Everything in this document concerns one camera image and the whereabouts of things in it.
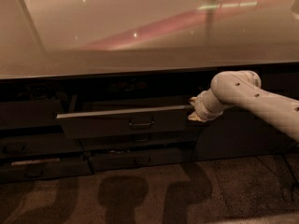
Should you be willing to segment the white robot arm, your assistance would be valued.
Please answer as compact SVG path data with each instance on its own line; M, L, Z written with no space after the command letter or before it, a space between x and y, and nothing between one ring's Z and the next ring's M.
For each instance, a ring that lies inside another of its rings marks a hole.
M189 100L194 111L188 119L207 122L237 106L299 141L299 101L261 87L262 81L253 71L220 72L212 78L207 91Z

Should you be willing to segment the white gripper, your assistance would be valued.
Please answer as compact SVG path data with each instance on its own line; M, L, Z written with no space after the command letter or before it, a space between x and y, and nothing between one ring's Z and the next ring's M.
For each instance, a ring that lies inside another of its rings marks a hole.
M224 104L214 95L212 90L202 91L196 97L191 97L188 102L194 106L195 112L188 116L188 120L205 122L214 120L224 111Z

